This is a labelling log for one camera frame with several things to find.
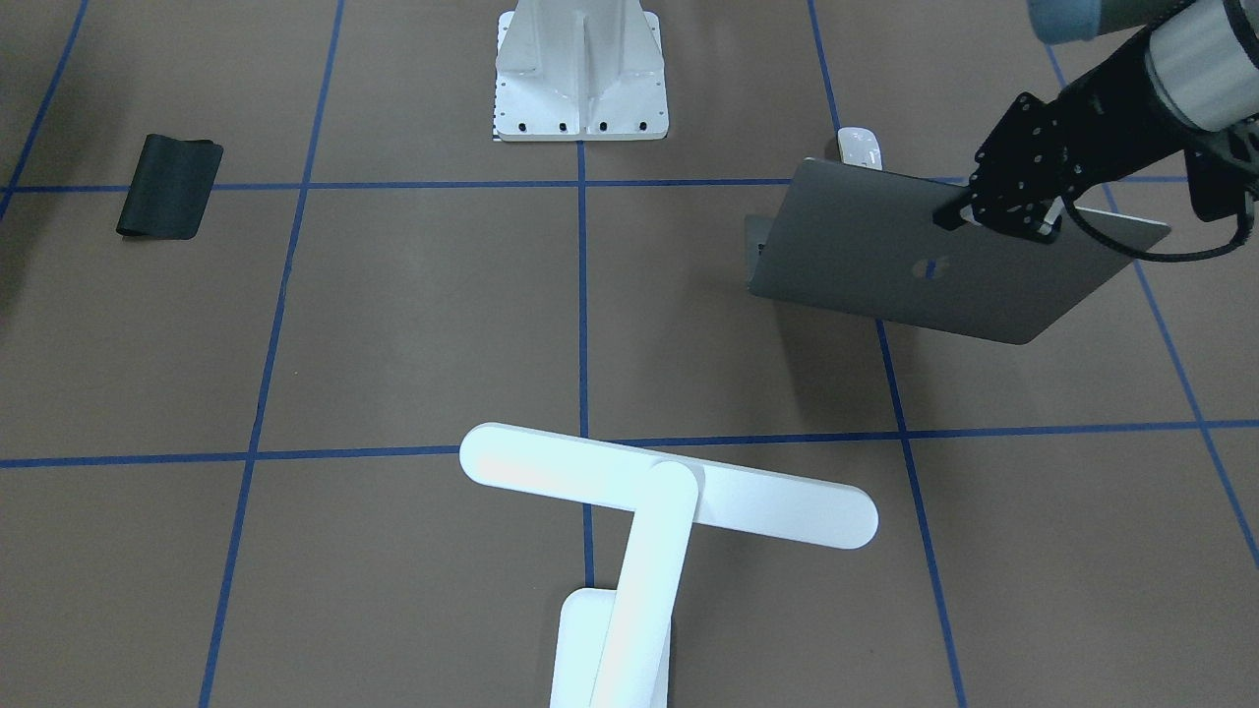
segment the brown floor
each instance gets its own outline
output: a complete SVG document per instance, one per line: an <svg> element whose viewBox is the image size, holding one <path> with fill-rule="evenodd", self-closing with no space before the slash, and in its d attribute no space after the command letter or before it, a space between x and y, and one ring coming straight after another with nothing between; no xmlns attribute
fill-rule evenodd
<svg viewBox="0 0 1259 708"><path fill-rule="evenodd" d="M472 484L483 421L875 499L695 530L679 708L1254 705L1259 247L1021 348L744 290L836 122L964 175L1115 45L1022 5L655 0L671 134L584 147L490 140L510 0L0 6L0 705L545 705L628 515ZM225 146L193 241L113 233L149 132ZM1226 236L1175 160L1113 198Z"/></svg>

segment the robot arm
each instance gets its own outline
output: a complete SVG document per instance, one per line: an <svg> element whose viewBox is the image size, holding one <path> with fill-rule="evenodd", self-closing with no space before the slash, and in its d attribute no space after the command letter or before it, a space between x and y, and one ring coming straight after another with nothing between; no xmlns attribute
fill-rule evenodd
<svg viewBox="0 0 1259 708"><path fill-rule="evenodd" d="M1054 101L1020 94L976 152L967 191L942 205L935 223L980 223L1050 243L1065 210L1090 236L1136 258L1191 261L1240 246L1259 194L1259 0L1094 0L1095 23L1058 25L1045 18L1064 14L1054 15L1047 5L1078 9L1080 3L1029 0L1042 39L1151 21ZM1181 151L1197 217L1236 217L1229 244L1188 254L1133 251L1097 232L1075 209L1089 188Z"/></svg>

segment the white mounting bracket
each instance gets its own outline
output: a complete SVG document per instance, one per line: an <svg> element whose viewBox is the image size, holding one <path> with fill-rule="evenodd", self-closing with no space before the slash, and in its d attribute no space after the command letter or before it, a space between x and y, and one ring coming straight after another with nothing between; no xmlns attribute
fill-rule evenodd
<svg viewBox="0 0 1259 708"><path fill-rule="evenodd" d="M660 19L638 0L520 0L499 18L495 134L505 141L669 132Z"/></svg>
<svg viewBox="0 0 1259 708"><path fill-rule="evenodd" d="M879 528L852 486L501 423L468 432L460 464L483 485L635 513L617 588L578 590L560 611L551 708L665 708L692 523L832 548Z"/></svg>

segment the laptop logo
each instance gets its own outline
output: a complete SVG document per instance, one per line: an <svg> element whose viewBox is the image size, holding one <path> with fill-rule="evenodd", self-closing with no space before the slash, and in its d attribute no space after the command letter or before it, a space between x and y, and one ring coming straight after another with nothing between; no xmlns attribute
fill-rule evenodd
<svg viewBox="0 0 1259 708"><path fill-rule="evenodd" d="M910 270L918 280L940 280L948 270L948 256L939 258L923 258L914 263Z"/></svg>

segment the laptop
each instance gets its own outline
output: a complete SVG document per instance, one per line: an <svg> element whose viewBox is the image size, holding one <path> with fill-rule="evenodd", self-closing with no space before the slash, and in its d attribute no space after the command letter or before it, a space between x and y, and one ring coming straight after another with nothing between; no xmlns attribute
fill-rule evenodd
<svg viewBox="0 0 1259 708"><path fill-rule="evenodd" d="M778 217L748 217L753 295L1008 344L1026 344L1132 262L1064 218L1051 244L932 212L963 188L807 159ZM1103 233L1148 249L1167 224L1081 208Z"/></svg>

